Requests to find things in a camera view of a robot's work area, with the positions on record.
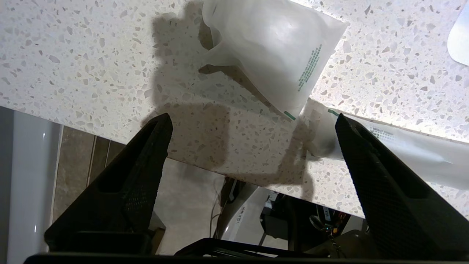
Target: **speckled countertop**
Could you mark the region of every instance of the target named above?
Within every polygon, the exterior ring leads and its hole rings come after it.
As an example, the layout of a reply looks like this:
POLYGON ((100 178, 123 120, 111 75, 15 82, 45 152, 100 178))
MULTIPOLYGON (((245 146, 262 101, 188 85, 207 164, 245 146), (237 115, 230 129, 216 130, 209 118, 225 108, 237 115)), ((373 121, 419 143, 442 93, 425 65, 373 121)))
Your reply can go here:
MULTIPOLYGON (((469 69, 446 49, 464 0, 299 2, 350 22, 311 98, 469 142, 469 69)), ((363 215, 345 163, 305 153, 301 118, 278 115, 232 68, 199 70, 200 2, 7 0, 1 8, 1 106, 122 143, 168 112, 169 157, 363 215)), ((431 186, 469 217, 467 191, 431 186)))

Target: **plastic bag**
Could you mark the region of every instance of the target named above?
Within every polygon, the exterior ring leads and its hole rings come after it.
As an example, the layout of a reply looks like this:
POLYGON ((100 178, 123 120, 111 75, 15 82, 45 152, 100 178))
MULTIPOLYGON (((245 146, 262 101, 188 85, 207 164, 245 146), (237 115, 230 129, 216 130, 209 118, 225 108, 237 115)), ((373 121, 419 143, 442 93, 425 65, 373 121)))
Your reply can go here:
POLYGON ((236 65, 295 120, 348 23, 288 0, 206 0, 211 65, 236 65))
MULTIPOLYGON (((335 132, 338 113, 316 104, 306 123, 314 135, 306 146, 316 157, 343 160, 339 139, 335 132)), ((361 123, 377 139, 425 181, 443 184, 460 190, 469 189, 469 145, 434 138, 387 124, 374 123, 345 114, 361 123)))

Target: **floor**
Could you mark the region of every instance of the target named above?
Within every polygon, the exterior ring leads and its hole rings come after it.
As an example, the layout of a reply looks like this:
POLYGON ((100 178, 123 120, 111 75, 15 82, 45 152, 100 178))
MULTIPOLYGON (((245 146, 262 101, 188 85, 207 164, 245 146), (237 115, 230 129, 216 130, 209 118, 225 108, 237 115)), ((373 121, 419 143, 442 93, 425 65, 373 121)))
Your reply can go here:
MULTIPOLYGON (((124 145, 64 127, 53 219, 78 197, 123 149, 124 145)), ((220 174, 166 159, 154 212, 166 231, 158 254, 173 255, 199 239, 210 237, 220 212, 220 174)), ((264 246, 287 249, 287 241, 267 236, 264 246)))

